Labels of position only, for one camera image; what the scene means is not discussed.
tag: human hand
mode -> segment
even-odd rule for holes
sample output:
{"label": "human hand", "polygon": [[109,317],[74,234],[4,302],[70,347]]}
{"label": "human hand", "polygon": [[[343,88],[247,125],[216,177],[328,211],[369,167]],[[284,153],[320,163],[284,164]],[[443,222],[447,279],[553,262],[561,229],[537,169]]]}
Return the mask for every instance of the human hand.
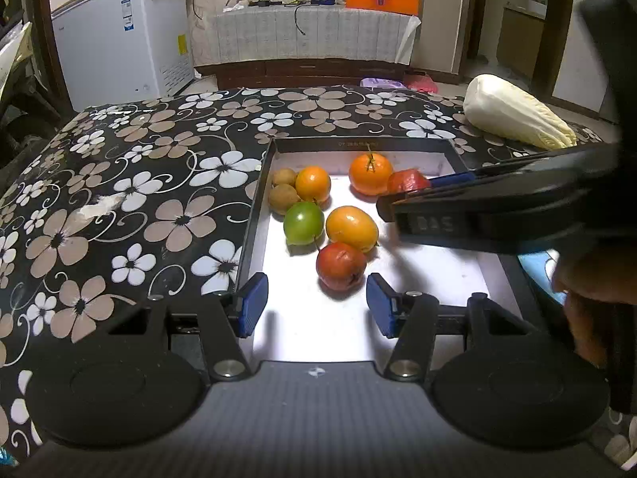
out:
{"label": "human hand", "polygon": [[600,245],[577,260],[560,256],[552,285],[555,291],[567,293],[564,312],[575,352],[598,367],[605,366],[606,347],[595,330],[587,299],[637,305],[637,245]]}

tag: kiwi fruit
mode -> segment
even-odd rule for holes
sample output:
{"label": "kiwi fruit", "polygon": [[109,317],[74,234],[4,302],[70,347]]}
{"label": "kiwi fruit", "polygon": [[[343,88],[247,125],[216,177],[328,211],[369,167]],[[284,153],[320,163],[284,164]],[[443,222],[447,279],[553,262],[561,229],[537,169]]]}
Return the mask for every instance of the kiwi fruit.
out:
{"label": "kiwi fruit", "polygon": [[296,193],[296,189],[287,183],[275,186],[275,188],[270,190],[270,196],[268,196],[270,208],[280,215],[285,215],[290,207],[300,200],[301,198]]}
{"label": "kiwi fruit", "polygon": [[272,185],[290,185],[294,186],[296,182],[296,172],[292,169],[279,169],[272,174]]}

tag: red fruit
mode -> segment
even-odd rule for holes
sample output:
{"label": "red fruit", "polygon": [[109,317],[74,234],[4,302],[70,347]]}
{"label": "red fruit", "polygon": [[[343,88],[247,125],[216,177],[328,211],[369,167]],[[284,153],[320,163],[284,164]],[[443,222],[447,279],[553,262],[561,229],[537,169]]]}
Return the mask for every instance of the red fruit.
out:
{"label": "red fruit", "polygon": [[417,169],[399,170],[389,177],[387,182],[388,194],[399,194],[400,192],[411,192],[429,188],[431,183]]}
{"label": "red fruit", "polygon": [[345,243],[332,243],[317,256],[317,273],[329,289],[347,291],[361,281],[367,259],[361,250]]}

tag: tray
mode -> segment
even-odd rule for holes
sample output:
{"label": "tray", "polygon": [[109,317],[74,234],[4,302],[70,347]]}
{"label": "tray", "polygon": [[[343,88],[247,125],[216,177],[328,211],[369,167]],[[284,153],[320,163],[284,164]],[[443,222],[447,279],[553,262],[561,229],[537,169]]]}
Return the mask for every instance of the tray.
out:
{"label": "tray", "polygon": [[[398,292],[426,292],[446,305],[464,306],[472,293],[486,292],[520,314],[497,255],[402,243],[395,225],[378,217],[376,199],[352,192],[349,166],[368,148],[386,156],[394,170],[415,167],[430,178],[466,170],[447,140],[295,137],[272,141],[257,184],[238,278],[242,285],[254,272],[263,271],[270,281],[268,305],[252,339],[241,344],[252,365],[262,360],[373,360],[382,368],[396,343],[378,330],[367,307],[364,283],[348,294],[330,292],[321,286],[315,271],[317,248],[286,244],[282,218],[271,214],[268,206],[272,173],[283,167],[299,171],[318,165],[330,174],[326,219],[334,208],[353,205],[375,220],[379,245],[368,254],[365,275],[379,272]],[[328,242],[324,236],[319,245]],[[438,337],[433,366],[441,366],[462,351],[462,337]]]}

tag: orange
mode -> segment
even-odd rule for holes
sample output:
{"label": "orange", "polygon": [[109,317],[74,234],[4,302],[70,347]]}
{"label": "orange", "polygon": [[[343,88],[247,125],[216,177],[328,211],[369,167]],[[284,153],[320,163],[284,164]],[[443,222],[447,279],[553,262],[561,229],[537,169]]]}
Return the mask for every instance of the orange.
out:
{"label": "orange", "polygon": [[332,180],[329,174],[321,167],[305,167],[296,177],[294,183],[296,193],[303,201],[322,203],[329,198],[332,189]]}
{"label": "orange", "polygon": [[333,243],[349,244],[363,253],[370,251],[378,241],[376,223],[355,206],[334,208],[327,216],[325,231]]}
{"label": "orange", "polygon": [[387,158],[378,153],[359,156],[350,165],[350,183],[366,196],[379,196],[387,191],[387,180],[394,167]]}

